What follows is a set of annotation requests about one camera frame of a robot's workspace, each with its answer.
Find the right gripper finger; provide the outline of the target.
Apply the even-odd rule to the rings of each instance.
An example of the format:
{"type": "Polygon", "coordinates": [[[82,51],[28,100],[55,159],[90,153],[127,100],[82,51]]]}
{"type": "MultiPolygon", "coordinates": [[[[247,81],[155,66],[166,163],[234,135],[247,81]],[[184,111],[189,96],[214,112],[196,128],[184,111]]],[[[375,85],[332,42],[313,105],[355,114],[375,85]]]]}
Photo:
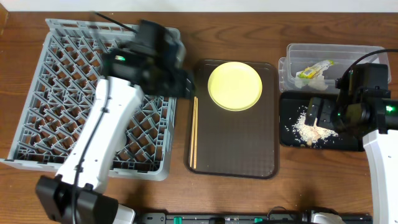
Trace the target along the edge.
{"type": "Polygon", "coordinates": [[[317,126],[321,128],[334,128],[333,112],[335,110],[334,101],[323,101],[322,107],[317,118],[317,126]]]}
{"type": "Polygon", "coordinates": [[[318,117],[318,112],[322,107],[322,99],[318,97],[313,97],[310,99],[308,109],[305,115],[305,124],[306,125],[314,125],[315,120],[318,117]]]}

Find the white tissue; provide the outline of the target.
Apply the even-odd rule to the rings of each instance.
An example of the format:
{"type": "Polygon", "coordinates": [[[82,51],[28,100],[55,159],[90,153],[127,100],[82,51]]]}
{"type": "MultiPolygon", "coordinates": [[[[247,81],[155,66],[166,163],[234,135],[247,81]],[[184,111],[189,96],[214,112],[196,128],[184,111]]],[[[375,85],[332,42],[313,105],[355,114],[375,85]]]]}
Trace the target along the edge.
{"type": "Polygon", "coordinates": [[[315,78],[306,79],[296,77],[294,79],[294,84],[297,88],[310,87],[315,90],[325,91],[328,88],[328,85],[325,83],[325,79],[323,75],[319,75],[315,78]]]}

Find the green snack wrapper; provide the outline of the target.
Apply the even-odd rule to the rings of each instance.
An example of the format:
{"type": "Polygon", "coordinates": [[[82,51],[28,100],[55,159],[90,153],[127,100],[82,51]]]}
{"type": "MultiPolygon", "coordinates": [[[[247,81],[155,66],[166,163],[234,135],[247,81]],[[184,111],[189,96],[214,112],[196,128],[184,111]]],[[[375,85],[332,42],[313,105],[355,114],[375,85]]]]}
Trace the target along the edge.
{"type": "Polygon", "coordinates": [[[307,67],[306,69],[297,72],[296,77],[304,78],[304,79],[313,79],[323,73],[323,71],[327,70],[330,66],[333,66],[335,63],[332,60],[323,60],[321,62],[312,65],[311,67],[307,67]]]}

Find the yellow round plate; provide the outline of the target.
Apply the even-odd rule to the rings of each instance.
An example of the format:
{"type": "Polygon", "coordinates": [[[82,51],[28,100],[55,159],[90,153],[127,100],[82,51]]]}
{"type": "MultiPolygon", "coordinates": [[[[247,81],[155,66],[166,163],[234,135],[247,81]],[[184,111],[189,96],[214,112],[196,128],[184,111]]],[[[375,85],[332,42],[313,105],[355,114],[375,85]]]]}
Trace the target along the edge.
{"type": "Polygon", "coordinates": [[[262,94],[259,74],[246,63],[226,62],[217,66],[208,79],[211,99],[228,111],[244,111],[254,106],[262,94]]]}

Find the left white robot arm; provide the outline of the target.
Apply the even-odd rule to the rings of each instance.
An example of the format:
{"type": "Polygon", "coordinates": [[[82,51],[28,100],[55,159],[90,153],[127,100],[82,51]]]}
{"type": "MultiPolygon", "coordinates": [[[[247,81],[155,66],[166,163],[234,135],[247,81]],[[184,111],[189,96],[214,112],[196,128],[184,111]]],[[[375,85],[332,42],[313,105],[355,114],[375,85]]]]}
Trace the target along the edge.
{"type": "Polygon", "coordinates": [[[71,154],[55,177],[41,176],[35,192],[49,219],[59,223],[133,223],[136,212],[104,191],[116,151],[145,95],[188,98],[193,83],[178,50],[146,55],[112,49],[102,55],[103,78],[71,154]]]}

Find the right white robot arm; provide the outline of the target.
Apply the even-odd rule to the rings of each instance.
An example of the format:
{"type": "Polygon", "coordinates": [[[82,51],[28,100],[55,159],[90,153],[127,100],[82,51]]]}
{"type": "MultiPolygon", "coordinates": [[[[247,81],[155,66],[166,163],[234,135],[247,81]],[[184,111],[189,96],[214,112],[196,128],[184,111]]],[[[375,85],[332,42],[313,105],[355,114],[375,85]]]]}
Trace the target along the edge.
{"type": "Polygon", "coordinates": [[[342,104],[313,97],[305,124],[361,140],[371,175],[373,222],[397,223],[397,102],[369,97],[342,104]]]}

